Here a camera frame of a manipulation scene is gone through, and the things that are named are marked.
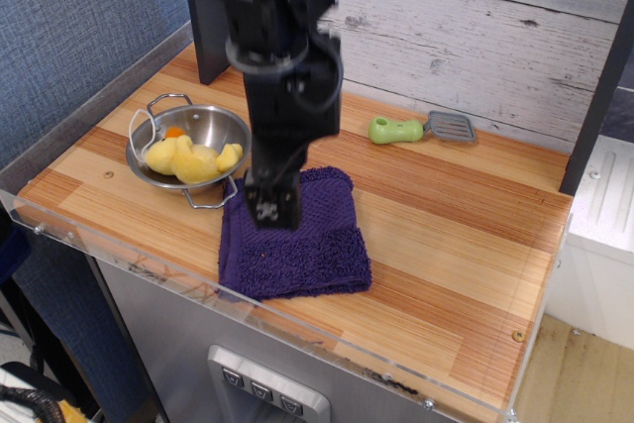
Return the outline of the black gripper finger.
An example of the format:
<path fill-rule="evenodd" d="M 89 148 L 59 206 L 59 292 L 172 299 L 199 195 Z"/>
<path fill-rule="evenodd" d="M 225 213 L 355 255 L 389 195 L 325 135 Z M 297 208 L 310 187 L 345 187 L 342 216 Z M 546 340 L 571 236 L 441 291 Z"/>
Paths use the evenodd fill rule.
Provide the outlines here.
<path fill-rule="evenodd" d="M 245 172 L 243 187 L 247 208 L 255 226 L 259 228 L 261 226 L 261 219 L 259 218 L 258 205 L 260 203 L 261 190 L 251 169 L 247 169 Z"/>
<path fill-rule="evenodd" d="M 280 220 L 284 229 L 296 230 L 301 221 L 301 185 L 299 174 L 286 174 L 281 181 Z"/>

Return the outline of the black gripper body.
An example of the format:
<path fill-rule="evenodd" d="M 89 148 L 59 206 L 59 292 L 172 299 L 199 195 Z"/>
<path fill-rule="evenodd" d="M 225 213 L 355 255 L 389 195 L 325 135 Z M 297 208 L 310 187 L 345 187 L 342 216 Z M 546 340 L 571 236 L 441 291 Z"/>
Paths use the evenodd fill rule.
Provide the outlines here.
<path fill-rule="evenodd" d="M 291 180 L 311 143 L 339 133 L 342 81 L 341 59 L 327 55 L 285 73 L 244 75 L 253 138 L 250 185 L 269 192 Z"/>

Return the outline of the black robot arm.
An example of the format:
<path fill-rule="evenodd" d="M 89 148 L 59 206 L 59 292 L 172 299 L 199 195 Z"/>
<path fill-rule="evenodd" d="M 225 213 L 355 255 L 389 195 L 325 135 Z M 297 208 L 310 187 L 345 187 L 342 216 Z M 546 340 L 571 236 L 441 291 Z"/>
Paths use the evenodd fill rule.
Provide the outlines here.
<path fill-rule="evenodd" d="M 301 221 L 309 146 L 340 131 L 341 40 L 318 23 L 336 0 L 221 0 L 225 52 L 243 75 L 252 131 L 244 194 L 260 228 Z"/>

